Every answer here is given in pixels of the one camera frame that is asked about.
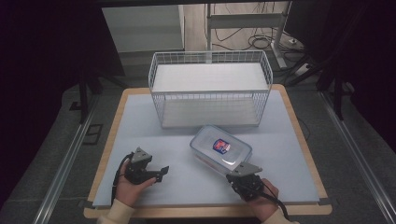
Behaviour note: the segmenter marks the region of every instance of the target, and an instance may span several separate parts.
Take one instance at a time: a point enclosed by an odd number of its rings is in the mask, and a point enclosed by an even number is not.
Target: metal wire mesh
[[[160,64],[259,63],[265,91],[153,91]],[[257,126],[271,90],[273,74],[264,51],[158,52],[152,59],[148,85],[163,127]]]

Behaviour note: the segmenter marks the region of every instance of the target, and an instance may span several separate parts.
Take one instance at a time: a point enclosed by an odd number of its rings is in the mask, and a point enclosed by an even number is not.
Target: aluminum rail
[[[370,168],[367,160],[364,159],[364,156],[361,153],[358,144],[353,139],[345,123],[335,115],[335,112],[332,109],[332,100],[330,99],[330,97],[323,92],[320,92],[319,95],[323,99],[327,111],[329,112],[330,117],[335,124],[337,130],[342,135],[343,140],[346,143],[346,147],[348,148],[352,159],[354,160],[356,166],[361,172],[361,176],[366,182],[367,187],[372,192],[375,201],[379,206],[379,209],[381,210],[382,214],[384,215],[385,219],[389,224],[395,224],[396,210],[391,198],[388,196],[381,182],[375,176],[375,173]]]
[[[62,189],[64,188],[64,183],[70,173],[70,169],[72,168],[73,162],[78,154],[82,140],[85,136],[85,132],[87,132],[87,129],[90,126],[94,109],[96,108],[98,101],[99,101],[99,95],[93,95],[89,105],[88,116],[85,119],[85,121],[78,126],[77,133],[73,138],[73,141],[69,149],[67,149],[64,159],[61,165],[59,166],[55,177],[52,179],[52,183],[49,186],[49,190],[47,191],[47,194],[44,197],[44,200],[40,205],[37,214],[35,215],[35,219],[33,221],[34,224],[49,222],[52,211],[59,199]]]

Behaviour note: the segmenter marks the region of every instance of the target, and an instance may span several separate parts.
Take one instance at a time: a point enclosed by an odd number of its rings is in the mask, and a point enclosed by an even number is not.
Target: floor
[[[254,12],[258,8],[272,11],[272,3],[251,4],[217,4],[216,12],[236,13]],[[282,5],[275,4],[274,12],[280,11]],[[205,50],[205,25],[202,5],[185,6],[186,42],[185,50]],[[226,38],[237,30],[218,30],[219,39]],[[216,38],[212,31],[213,43],[229,49],[244,49],[248,47],[248,38],[256,29],[243,29],[224,41]],[[256,34],[265,33],[271,36],[271,29],[259,29]],[[290,37],[284,35],[282,43],[288,49],[301,49],[302,45],[292,45]],[[274,70],[274,83],[285,83],[294,78],[288,71],[280,71],[275,57],[269,48],[266,53]],[[147,87],[147,73],[152,52],[121,53],[120,59],[125,71],[121,81],[132,87]],[[287,64],[292,66],[303,56],[300,52],[288,54]],[[287,88],[293,109],[300,121],[305,139],[317,164],[323,185],[332,200],[333,212],[329,216],[293,216],[292,220],[301,223],[387,223],[378,207],[373,192],[368,187],[361,170],[356,165],[352,153],[348,149],[345,139],[336,127],[328,107],[324,104],[320,93],[316,91],[315,83],[318,76],[313,76],[299,83],[295,87]],[[48,223],[94,223],[93,219],[86,219],[83,206],[91,189],[96,167],[106,143],[122,93],[122,88],[101,79],[104,92],[92,116],[91,124],[101,124],[102,135],[96,144],[90,144],[94,139],[85,136],[78,149],[68,178],[65,180],[59,199],[49,216]],[[0,223],[32,223],[40,204],[42,204],[56,170],[63,161],[64,155],[73,141],[79,128],[79,112],[69,110],[73,102],[79,101],[78,87],[71,88],[64,93],[63,107],[54,122],[49,135],[38,152],[30,168],[26,171],[19,185],[6,202],[0,213]],[[356,140],[361,154],[375,173],[388,196],[396,201],[396,156],[373,130],[370,124],[360,116],[353,104],[345,97],[343,113],[346,117],[345,125]],[[202,223],[201,219],[133,219],[132,223]],[[207,223],[258,223],[255,218],[236,219],[205,219]]]

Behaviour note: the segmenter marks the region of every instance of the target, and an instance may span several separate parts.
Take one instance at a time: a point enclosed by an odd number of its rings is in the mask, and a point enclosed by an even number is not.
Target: wooden table edge
[[[294,114],[289,96],[282,85],[274,84],[272,90],[277,90],[281,93],[283,102],[288,111],[291,124],[296,132],[297,139],[300,143],[304,158],[309,167],[314,183],[318,189],[319,198],[327,198],[326,190],[321,182],[317,167],[309,151],[308,145],[305,142],[303,132],[300,124]],[[131,94],[150,94],[148,88],[127,89],[122,93],[120,103],[117,108],[116,115],[113,119],[111,129],[106,141],[105,149],[102,154],[95,178],[92,182],[92,188],[88,196],[88,202],[93,202],[100,182],[102,181],[104,172],[107,167],[108,159],[114,145],[115,136],[120,126],[120,120],[124,111],[128,96]],[[287,205],[289,215],[329,215],[332,212],[330,204],[318,205],[315,204],[297,204]],[[84,208],[84,217],[98,218],[107,213],[109,208]],[[188,206],[188,207],[145,207],[136,208],[133,217],[139,218],[169,218],[169,217],[254,217],[250,209],[246,205],[232,205],[232,206]]]

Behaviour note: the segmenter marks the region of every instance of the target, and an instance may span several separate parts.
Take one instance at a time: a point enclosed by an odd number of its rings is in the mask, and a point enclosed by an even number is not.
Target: black curtain
[[[39,150],[78,71],[123,75],[94,1],[0,4],[1,204]]]
[[[353,104],[396,152],[396,3],[371,1],[341,57]]]

